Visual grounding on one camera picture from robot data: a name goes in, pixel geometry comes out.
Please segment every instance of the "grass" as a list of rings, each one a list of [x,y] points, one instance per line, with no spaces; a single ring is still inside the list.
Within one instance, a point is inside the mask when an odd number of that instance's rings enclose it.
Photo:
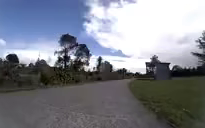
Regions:
[[[145,107],[173,127],[205,128],[205,77],[135,80],[129,87]]]

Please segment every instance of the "paved road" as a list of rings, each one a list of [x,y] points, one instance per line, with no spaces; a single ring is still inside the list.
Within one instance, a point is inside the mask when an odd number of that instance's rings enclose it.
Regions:
[[[129,81],[0,94],[0,128],[165,128]]]

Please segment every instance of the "shrub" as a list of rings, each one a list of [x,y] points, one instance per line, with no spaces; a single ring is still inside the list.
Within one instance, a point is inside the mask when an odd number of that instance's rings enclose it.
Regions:
[[[50,82],[50,78],[47,76],[47,74],[41,73],[41,75],[40,75],[40,81],[41,81],[41,83],[43,83],[44,85],[48,85],[49,82]]]
[[[102,80],[102,78],[99,76],[99,77],[97,77],[97,81],[101,81]]]

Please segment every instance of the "road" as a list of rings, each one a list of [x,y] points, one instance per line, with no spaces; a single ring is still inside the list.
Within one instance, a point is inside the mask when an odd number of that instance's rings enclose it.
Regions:
[[[166,128],[130,80],[0,94],[0,128]]]

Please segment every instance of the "green grass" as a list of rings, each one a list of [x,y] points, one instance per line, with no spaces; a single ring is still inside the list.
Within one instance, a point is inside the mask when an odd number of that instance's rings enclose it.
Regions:
[[[130,90],[145,107],[173,127],[205,128],[205,77],[135,80]]]

